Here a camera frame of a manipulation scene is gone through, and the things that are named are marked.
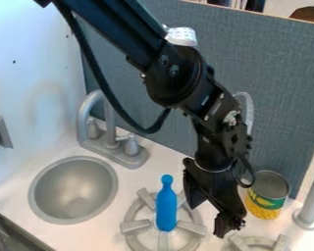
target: green can label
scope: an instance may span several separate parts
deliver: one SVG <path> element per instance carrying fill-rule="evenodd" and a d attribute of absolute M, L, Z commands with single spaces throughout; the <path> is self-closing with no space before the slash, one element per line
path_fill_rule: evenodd
<path fill-rule="evenodd" d="M 249 198 L 259 207 L 269 210 L 281 209 L 286 202 L 286 198 L 282 199 L 269 199 L 256 193 L 251 188 L 248 189 Z"/>

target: tin can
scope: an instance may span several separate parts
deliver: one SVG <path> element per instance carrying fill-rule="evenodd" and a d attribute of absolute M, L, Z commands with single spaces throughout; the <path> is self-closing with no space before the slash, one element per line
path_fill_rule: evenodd
<path fill-rule="evenodd" d="M 286 203 L 290 191 L 288 181 L 272 171 L 256 173 L 256 181 L 247 189 L 245 206 L 254 216 L 276 219 Z"/>

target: bottle cap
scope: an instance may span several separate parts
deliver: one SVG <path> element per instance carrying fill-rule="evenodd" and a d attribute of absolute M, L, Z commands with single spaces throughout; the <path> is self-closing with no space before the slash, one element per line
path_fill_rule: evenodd
<path fill-rule="evenodd" d="M 173 181 L 174 181 L 174 179 L 172 178 L 172 176 L 169 176 L 169 175 L 162 176 L 162 183 L 163 184 L 172 184 Z"/>

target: screw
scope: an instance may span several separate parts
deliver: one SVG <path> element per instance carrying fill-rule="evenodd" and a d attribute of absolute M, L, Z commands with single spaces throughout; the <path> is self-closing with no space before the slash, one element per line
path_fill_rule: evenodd
<path fill-rule="evenodd" d="M 169 74 L 170 74 L 170 76 L 176 76 L 176 75 L 178 75 L 179 71 L 180 71 L 180 67 L 179 66 L 172 65 L 170 67 Z"/>
<path fill-rule="evenodd" d="M 238 141 L 237 134 L 234 134 L 233 137 L 232 137 L 232 144 L 237 143 L 237 141 Z"/>
<path fill-rule="evenodd" d="M 169 58 L 168 58 L 167 55 L 162 55 L 162 56 L 159 58 L 159 63 L 160 63 L 162 66 L 168 65 L 168 61 L 169 61 Z"/>

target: white wall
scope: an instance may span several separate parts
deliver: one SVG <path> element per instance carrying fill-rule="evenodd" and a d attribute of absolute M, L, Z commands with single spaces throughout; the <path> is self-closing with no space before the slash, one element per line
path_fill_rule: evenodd
<path fill-rule="evenodd" d="M 264 13 L 274 17 L 288 18 L 296 9 L 314 6 L 314 0 L 267 0 Z"/>
<path fill-rule="evenodd" d="M 0 116 L 14 144 L 0 148 L 0 182 L 75 124 L 84 93 L 79 48 L 57 10 L 0 0 Z"/>

